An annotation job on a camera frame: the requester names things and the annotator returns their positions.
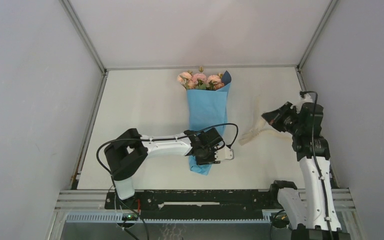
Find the blue wrapping paper sheet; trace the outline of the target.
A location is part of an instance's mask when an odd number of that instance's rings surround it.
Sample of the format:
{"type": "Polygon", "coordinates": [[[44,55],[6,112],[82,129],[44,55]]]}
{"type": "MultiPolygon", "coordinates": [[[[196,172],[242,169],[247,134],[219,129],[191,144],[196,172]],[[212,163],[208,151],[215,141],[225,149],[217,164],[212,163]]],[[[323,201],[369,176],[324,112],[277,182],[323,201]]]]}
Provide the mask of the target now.
{"type": "Polygon", "coordinates": [[[219,90],[186,90],[190,130],[198,131],[228,122],[227,102],[232,77],[228,71],[224,73],[231,81],[219,90]]]}

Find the pink fake flower bunch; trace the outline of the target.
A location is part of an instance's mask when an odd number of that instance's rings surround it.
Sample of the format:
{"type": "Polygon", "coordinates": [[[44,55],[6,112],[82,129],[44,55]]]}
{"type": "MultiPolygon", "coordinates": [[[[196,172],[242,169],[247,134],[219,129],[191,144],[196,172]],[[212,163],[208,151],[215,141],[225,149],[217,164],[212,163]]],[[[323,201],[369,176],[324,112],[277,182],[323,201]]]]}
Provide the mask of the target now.
{"type": "Polygon", "coordinates": [[[192,71],[181,72],[176,80],[186,90],[207,90],[217,91],[223,87],[226,87],[230,83],[227,73],[217,73],[212,75],[205,75],[204,68],[200,67],[198,73],[192,71]]]}

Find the cream lace ribbon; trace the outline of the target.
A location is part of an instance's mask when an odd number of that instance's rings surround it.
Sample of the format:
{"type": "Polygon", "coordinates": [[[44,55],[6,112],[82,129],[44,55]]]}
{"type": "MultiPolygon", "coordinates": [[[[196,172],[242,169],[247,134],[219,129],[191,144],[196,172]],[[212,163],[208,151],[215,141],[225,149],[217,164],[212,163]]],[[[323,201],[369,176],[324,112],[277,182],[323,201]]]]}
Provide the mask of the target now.
{"type": "Polygon", "coordinates": [[[251,142],[254,140],[259,134],[269,134],[273,135],[276,138],[283,139],[287,142],[292,143],[292,138],[286,135],[283,135],[280,132],[277,132],[273,128],[268,128],[266,127],[267,121],[263,119],[261,109],[260,109],[260,101],[261,101],[261,95],[257,95],[254,98],[254,103],[253,103],[253,124],[250,130],[246,131],[243,133],[238,140],[238,143],[241,146],[246,145],[247,143],[251,142]]]}

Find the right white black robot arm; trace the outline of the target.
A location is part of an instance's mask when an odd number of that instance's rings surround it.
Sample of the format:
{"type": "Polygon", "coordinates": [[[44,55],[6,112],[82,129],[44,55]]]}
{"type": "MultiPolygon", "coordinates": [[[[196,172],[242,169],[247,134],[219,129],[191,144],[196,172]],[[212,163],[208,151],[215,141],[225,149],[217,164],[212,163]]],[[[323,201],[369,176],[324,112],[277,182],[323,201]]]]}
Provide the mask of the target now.
{"type": "Polygon", "coordinates": [[[329,144],[321,136],[323,110],[317,103],[305,102],[297,108],[286,102],[261,115],[275,130],[292,135],[292,148],[304,178],[306,203],[291,181],[275,180],[270,186],[269,203],[283,208],[293,240],[351,239],[342,230],[334,206],[329,144]]]}

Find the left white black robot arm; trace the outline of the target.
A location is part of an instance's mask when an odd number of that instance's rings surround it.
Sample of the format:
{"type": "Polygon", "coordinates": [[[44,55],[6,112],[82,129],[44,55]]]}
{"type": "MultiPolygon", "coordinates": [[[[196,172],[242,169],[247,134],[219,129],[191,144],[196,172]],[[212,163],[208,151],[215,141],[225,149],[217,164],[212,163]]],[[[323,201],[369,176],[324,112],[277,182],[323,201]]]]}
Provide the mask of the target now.
{"type": "Polygon", "coordinates": [[[146,159],[161,156],[192,156],[196,164],[219,164],[223,160],[232,160],[234,152],[226,144],[218,131],[212,127],[203,130],[186,130],[173,136],[147,136],[139,134],[136,128],[130,128],[114,140],[102,144],[97,155],[103,151],[113,182],[117,202],[129,209],[136,203],[137,196],[133,184],[133,175],[146,159]]]}

